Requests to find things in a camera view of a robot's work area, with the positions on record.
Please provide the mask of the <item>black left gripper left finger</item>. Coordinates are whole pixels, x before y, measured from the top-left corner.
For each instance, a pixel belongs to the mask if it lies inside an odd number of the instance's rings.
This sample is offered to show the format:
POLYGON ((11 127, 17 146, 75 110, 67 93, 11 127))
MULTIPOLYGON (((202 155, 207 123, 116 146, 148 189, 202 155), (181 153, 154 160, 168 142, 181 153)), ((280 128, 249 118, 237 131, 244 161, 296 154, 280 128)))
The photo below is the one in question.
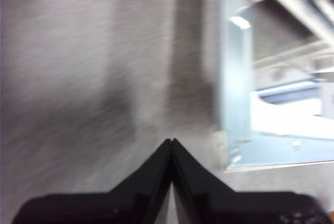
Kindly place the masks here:
POLYGON ((25 202, 13 223, 154 223, 171 184, 171 140, 114 189, 49 194, 25 202))

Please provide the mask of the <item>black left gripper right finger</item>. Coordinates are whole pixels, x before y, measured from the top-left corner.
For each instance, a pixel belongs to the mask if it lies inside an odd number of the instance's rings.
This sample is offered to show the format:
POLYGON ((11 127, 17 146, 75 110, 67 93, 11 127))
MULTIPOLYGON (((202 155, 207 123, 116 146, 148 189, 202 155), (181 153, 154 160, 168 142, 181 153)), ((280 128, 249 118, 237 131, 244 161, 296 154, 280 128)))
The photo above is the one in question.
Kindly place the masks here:
POLYGON ((173 184, 193 223, 331 223, 309 195, 237 192, 205 169, 177 140, 171 141, 173 184))

